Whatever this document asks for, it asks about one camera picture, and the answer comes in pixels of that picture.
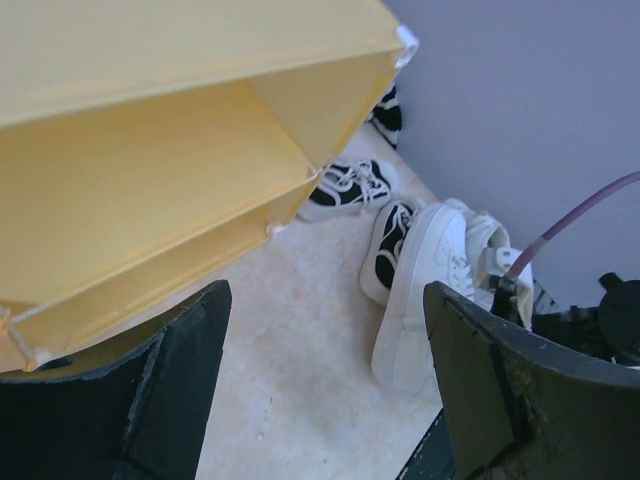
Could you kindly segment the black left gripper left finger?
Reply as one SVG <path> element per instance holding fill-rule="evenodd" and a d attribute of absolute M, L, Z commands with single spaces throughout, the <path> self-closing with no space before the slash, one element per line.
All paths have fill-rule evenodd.
<path fill-rule="evenodd" d="M 5 479 L 191 479 L 232 305 L 218 280 L 91 348 L 1 377 Z"/>

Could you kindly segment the black white sneaker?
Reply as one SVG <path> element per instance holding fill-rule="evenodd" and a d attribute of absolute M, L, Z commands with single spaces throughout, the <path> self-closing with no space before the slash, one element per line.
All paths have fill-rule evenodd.
<path fill-rule="evenodd" d="M 370 246 L 362 265 L 359 284 L 364 294 L 385 306 L 406 235 L 415 216 L 426 206 L 416 197 L 392 198 L 378 213 Z"/>
<path fill-rule="evenodd" d="M 307 222 L 380 210 L 399 186 L 394 165 L 378 159 L 337 159 L 297 215 Z"/>

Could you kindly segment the white sneaker one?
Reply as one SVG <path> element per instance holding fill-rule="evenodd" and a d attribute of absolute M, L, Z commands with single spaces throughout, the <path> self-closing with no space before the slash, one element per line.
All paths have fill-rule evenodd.
<path fill-rule="evenodd" d="M 436 283 L 473 298 L 465 230 L 463 214 L 445 204 L 417 214 L 404 238 L 371 360 L 372 373 L 383 386 L 438 405 L 426 291 Z"/>
<path fill-rule="evenodd" d="M 488 212 L 476 212 L 464 202 L 450 198 L 445 204 L 460 210 L 466 221 L 466 254 L 475 287 L 474 301 L 491 310 L 494 290 L 492 277 L 500 278 L 521 254 L 511 246 L 506 228 Z M 525 329 L 532 329 L 534 279 L 531 264 L 527 264 L 517 280 L 516 305 Z"/>

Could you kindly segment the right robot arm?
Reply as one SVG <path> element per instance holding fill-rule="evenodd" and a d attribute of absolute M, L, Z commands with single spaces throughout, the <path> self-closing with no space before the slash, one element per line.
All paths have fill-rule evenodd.
<path fill-rule="evenodd" d="M 637 370 L 639 281 L 624 281 L 609 272 L 599 283 L 605 294 L 597 306 L 533 314 L 526 321 L 518 312 L 516 283 L 491 276 L 489 286 L 495 293 L 491 313 L 571 350 Z"/>

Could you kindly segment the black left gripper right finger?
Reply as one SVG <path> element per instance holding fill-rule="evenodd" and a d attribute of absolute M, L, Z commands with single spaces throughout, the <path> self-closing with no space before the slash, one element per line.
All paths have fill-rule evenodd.
<path fill-rule="evenodd" d="M 426 291 L 429 339 L 461 479 L 636 479 L 639 373 Z"/>

